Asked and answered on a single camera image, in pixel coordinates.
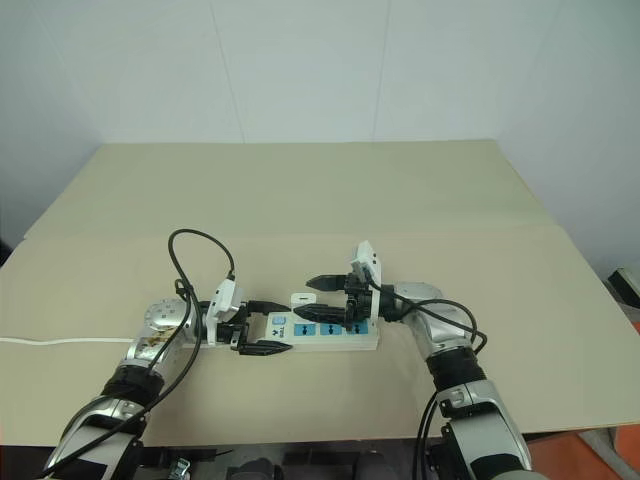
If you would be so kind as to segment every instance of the table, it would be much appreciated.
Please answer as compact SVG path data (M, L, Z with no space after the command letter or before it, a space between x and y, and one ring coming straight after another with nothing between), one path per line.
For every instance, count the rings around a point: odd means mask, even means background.
M346 272L368 239L385 283L432 283L473 310L480 362L523 432L640 420L640 384L624 380L640 339L493 141L105 145L0 270L0 336L134 336L173 295L166 238L184 226L225 242L246 298L281 303ZM197 238L177 249L207 299L223 255ZM0 343L2 443L57 443L125 351ZM402 325L383 325L373 352L204 350L144 441L410 437L432 392Z

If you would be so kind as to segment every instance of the white power strip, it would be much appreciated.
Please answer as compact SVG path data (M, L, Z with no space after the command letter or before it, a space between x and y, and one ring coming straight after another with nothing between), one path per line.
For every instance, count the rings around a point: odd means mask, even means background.
M315 301L313 293L291 296L293 308ZM293 351L298 352L375 350L378 346L376 323L377 319L369 318L355 323L349 332L341 325L310 322L293 312L276 312L267 318L264 339L293 345Z

